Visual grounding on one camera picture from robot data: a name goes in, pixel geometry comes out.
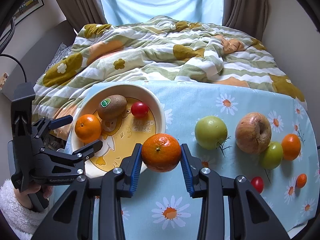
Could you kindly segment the left hand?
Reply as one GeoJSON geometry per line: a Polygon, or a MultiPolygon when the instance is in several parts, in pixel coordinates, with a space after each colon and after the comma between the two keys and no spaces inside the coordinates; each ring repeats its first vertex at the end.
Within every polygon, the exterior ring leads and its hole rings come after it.
{"type": "Polygon", "coordinates": [[[40,190],[43,191],[43,197],[48,199],[53,192],[53,187],[52,186],[41,186],[39,184],[31,182],[25,191],[20,192],[19,189],[14,189],[14,194],[15,194],[17,201],[23,207],[31,210],[33,208],[33,205],[31,203],[31,200],[28,195],[33,194],[33,193],[37,193],[40,190]]]}

